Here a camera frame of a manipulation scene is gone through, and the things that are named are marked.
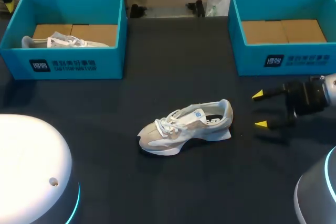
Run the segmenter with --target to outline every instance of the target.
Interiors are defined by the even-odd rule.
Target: white plastic bag
[[[206,17],[227,16],[230,0],[207,0]]]

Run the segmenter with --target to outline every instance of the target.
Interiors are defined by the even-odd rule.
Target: shoe
[[[227,100],[193,104],[156,119],[138,134],[140,147],[156,155],[171,156],[180,152],[192,138],[220,141],[231,137],[229,127],[233,110]]]
[[[51,48],[51,47],[108,47],[98,42],[78,39],[74,36],[66,36],[58,32],[47,39],[32,39],[28,36],[22,39],[22,48]]]

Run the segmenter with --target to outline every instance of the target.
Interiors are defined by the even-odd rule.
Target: black tablecloth
[[[298,223],[294,188],[335,145],[335,110],[281,133],[255,128],[284,102],[251,96],[292,78],[238,77],[226,21],[130,20],[122,80],[13,82],[1,62],[2,113],[45,120],[68,142],[82,223]],[[230,140],[196,140],[172,157],[139,152],[148,123],[223,98],[234,109]]]

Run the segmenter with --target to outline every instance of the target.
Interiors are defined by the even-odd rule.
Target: blue led light ring
[[[336,202],[336,194],[334,192],[334,190],[332,189],[331,183],[330,183],[330,179],[329,179],[329,173],[328,173],[328,161],[329,161],[329,157],[332,153],[332,151],[335,149],[336,147],[334,147],[327,155],[326,159],[325,159],[325,164],[324,164],[324,173],[326,174],[326,181],[327,181],[327,185],[330,191],[330,194],[332,196],[332,198],[334,199],[334,201]]]
[[[76,205],[75,205],[75,208],[70,216],[70,218],[68,219],[68,221],[65,223],[65,224],[69,224],[73,218],[73,216],[75,215],[75,212],[77,210],[77,207],[78,207],[78,203],[79,203],[79,195],[80,195],[80,186],[79,186],[79,183],[78,183],[78,197],[77,197],[77,202],[76,202]]]

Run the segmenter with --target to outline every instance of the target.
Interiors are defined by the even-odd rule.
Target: cardboard box
[[[104,43],[114,47],[117,31],[117,25],[74,25],[71,35],[79,39]]]
[[[248,44],[327,42],[316,19],[243,21],[242,26]]]
[[[282,20],[289,43],[326,43],[316,19]]]
[[[238,74],[335,73],[335,13],[336,0],[231,0],[228,29]]]
[[[21,48],[24,36],[55,31],[110,47]],[[121,79],[126,39],[123,0],[20,0],[0,51],[16,80]]]
[[[52,36],[56,31],[63,35],[72,35],[79,39],[104,43],[114,47],[118,34],[118,25],[38,24],[33,38],[45,39]]]
[[[243,21],[248,44],[288,43],[281,21]]]
[[[70,35],[72,24],[38,24],[35,28],[33,39],[46,39],[54,32]]]

